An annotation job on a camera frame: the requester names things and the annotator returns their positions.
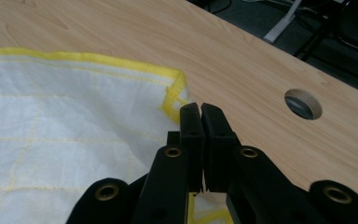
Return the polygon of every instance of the black clamp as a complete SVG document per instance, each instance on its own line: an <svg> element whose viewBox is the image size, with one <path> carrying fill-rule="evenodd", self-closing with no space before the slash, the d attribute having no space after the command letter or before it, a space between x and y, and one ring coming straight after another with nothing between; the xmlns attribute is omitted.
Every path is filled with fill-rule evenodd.
<svg viewBox="0 0 358 224"><path fill-rule="evenodd" d="M225 192L235 223L358 223L358 194L330 180L309 192L293 185L260 149L242 146L223 111L203 104L180 110L149 174L130 185L91 185L67 223L186 223L189 192Z"/></svg>

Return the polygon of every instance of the hole in table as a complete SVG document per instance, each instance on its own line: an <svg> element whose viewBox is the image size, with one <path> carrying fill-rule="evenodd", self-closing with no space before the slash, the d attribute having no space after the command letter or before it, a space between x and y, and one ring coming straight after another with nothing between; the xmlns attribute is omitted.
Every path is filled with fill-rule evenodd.
<svg viewBox="0 0 358 224"><path fill-rule="evenodd" d="M322 115L319 101L307 91L291 89L284 95L289 109L303 119L318 119Z"/></svg>

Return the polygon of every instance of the black chair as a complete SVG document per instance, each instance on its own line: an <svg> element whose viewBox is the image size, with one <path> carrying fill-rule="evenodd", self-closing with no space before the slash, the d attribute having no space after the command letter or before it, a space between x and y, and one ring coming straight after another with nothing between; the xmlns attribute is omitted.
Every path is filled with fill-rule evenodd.
<svg viewBox="0 0 358 224"><path fill-rule="evenodd" d="M344 0L294 54L306 61L322 41L333 34L342 44L358 50L358 0Z"/></svg>

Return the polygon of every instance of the metal grommet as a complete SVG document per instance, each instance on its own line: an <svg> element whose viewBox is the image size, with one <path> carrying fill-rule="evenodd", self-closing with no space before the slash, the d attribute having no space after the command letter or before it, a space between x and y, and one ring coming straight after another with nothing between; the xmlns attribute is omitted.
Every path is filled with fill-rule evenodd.
<svg viewBox="0 0 358 224"><path fill-rule="evenodd" d="M95 198L99 201L108 201L115 198L119 191L117 184L104 184L95 191Z"/></svg>
<svg viewBox="0 0 358 224"><path fill-rule="evenodd" d="M257 151L249 147L241 148L241 155L247 158L256 158L258 156Z"/></svg>
<svg viewBox="0 0 358 224"><path fill-rule="evenodd" d="M351 195L336 187L324 187L324 195L336 203L348 204L352 202Z"/></svg>
<svg viewBox="0 0 358 224"><path fill-rule="evenodd" d="M167 157L179 157L182 155L182 150L177 147L169 147L165 149L165 155Z"/></svg>

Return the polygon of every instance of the wooden table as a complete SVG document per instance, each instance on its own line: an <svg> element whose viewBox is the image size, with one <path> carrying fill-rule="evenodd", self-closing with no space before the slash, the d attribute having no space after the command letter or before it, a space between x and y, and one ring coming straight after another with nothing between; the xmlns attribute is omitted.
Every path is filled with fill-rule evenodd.
<svg viewBox="0 0 358 224"><path fill-rule="evenodd" d="M0 47L181 69L196 101L220 106L294 184L332 179L358 192L358 91L184 0L0 0ZM293 89L319 102L318 119L288 109Z"/></svg>

